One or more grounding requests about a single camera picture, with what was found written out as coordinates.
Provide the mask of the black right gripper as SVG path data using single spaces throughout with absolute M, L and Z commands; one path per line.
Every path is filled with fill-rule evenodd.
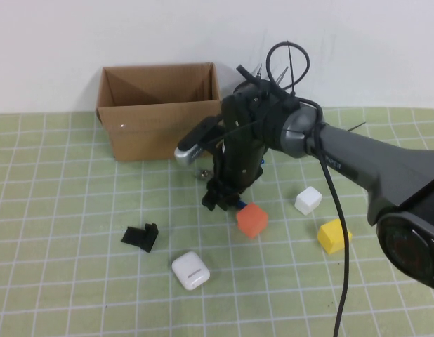
M 202 205 L 213 211 L 220 194 L 228 194 L 220 200 L 220 208 L 224 211 L 242 209 L 240 194 L 262 175 L 264 154 L 264 147 L 228 147 L 225 152 L 222 147 L 212 150 L 213 178 L 206 184 Z

